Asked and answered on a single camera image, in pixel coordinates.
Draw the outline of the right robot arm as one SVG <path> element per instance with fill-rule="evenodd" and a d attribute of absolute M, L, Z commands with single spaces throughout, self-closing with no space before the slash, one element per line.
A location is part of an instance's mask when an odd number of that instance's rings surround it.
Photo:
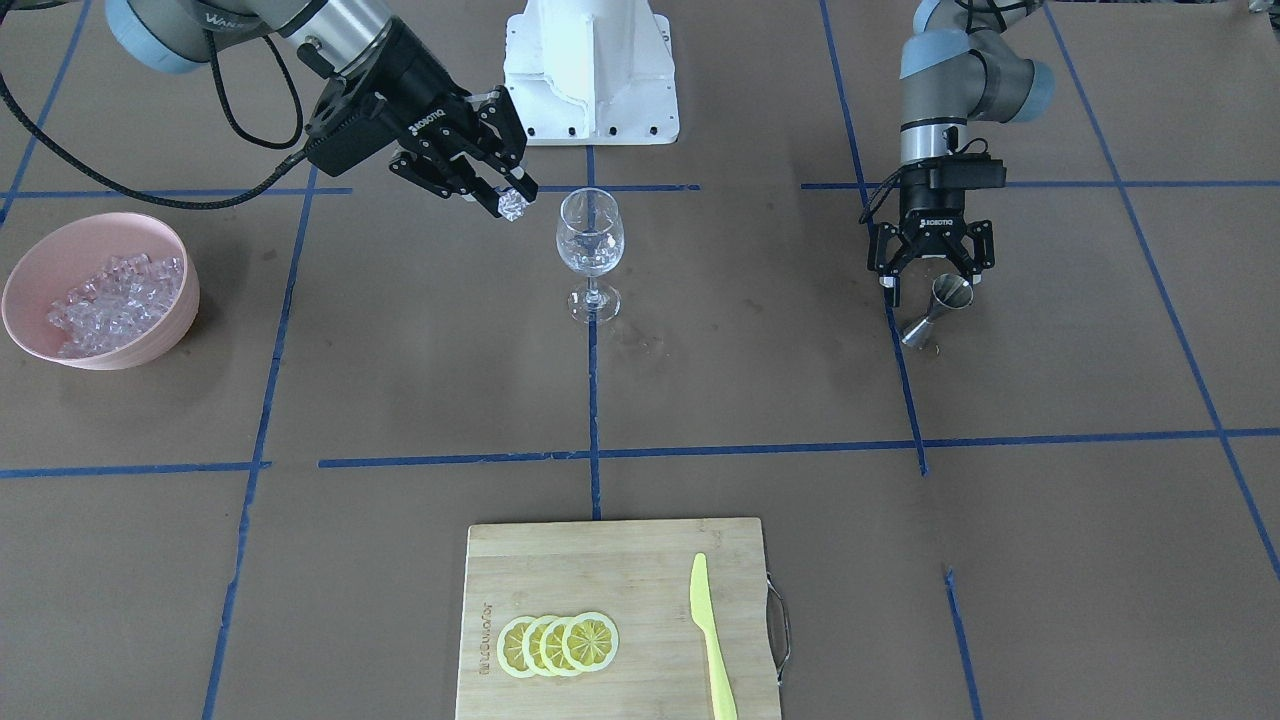
<path fill-rule="evenodd" d="M 525 201 L 536 181 L 521 165 L 527 136 L 503 86 L 474 94 L 457 85 L 384 1 L 109 1 L 115 40 L 137 61 L 182 74 L 228 47 L 278 37 L 326 85 L 305 126 L 308 161 L 340 176 L 397 145 L 390 170 L 493 217 L 504 199 L 475 170 L 490 167 Z"/>

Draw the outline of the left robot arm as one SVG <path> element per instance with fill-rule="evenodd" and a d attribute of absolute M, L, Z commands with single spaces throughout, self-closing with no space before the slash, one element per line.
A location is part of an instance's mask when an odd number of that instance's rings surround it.
<path fill-rule="evenodd" d="M 1038 1 L 923 1 L 902 46 L 900 164 L 865 201 L 867 266 L 891 307 L 900 304 L 904 270 L 942 258 L 969 283 L 996 263 L 988 220 L 968 220 L 966 193 L 1002 188 L 1005 164 L 977 122 L 1039 118 L 1053 96 L 1053 72 L 1019 56 L 1005 33 L 1041 9 Z"/>

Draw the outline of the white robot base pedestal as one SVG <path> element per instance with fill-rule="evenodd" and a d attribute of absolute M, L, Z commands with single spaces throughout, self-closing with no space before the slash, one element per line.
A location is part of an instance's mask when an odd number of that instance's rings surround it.
<path fill-rule="evenodd" d="M 680 137 L 671 24 L 648 1 L 529 1 L 506 22 L 503 70 L 532 146 Z"/>

